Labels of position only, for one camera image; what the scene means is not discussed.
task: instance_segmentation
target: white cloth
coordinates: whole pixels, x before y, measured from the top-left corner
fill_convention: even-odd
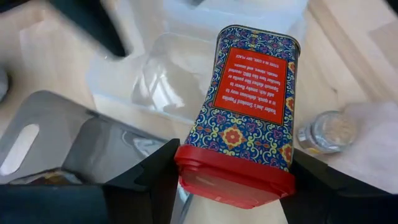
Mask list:
[[[344,114],[357,122],[357,139],[347,150],[319,159],[344,174],[398,194],[398,106],[355,104],[347,106]]]

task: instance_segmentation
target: spice jar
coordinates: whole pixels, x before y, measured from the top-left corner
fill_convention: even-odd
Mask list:
[[[299,144],[311,154],[326,154],[345,150],[356,137],[356,124],[339,111],[326,111],[300,128]]]

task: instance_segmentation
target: jar lid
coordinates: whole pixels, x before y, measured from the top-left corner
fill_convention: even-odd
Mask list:
[[[180,146],[174,160],[186,191],[236,207],[258,207],[295,192],[289,172],[209,149]]]

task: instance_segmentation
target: red label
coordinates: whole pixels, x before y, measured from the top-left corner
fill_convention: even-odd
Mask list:
[[[280,58],[231,48],[214,106],[282,125],[286,65]]]

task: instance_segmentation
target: hole in metal plate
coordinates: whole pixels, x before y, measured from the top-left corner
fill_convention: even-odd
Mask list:
[[[37,124],[30,124],[22,129],[8,152],[6,159],[1,164],[1,175],[9,175],[18,170],[38,133],[39,125]]]

